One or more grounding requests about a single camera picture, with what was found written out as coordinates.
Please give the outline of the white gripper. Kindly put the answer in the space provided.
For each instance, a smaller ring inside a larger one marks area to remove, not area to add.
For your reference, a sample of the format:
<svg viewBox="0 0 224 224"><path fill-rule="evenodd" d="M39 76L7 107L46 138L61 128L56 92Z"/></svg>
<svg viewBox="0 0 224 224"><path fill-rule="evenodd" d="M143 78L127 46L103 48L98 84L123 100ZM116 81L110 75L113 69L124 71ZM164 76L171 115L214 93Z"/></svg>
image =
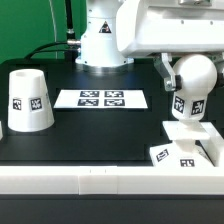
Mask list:
<svg viewBox="0 0 224 224"><path fill-rule="evenodd" d="M223 52L224 0L126 0L117 11L116 38L124 56L157 54L166 91L176 90L170 53Z"/></svg>

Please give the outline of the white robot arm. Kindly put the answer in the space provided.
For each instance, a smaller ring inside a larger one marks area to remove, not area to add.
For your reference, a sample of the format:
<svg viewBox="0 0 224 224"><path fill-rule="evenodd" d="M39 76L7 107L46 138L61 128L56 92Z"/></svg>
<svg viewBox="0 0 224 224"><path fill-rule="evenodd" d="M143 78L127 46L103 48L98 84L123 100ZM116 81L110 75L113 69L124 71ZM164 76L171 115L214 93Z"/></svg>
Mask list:
<svg viewBox="0 0 224 224"><path fill-rule="evenodd" d="M180 88L170 66L189 53L224 54L224 0L86 0L78 63L102 71L152 57L165 88Z"/></svg>

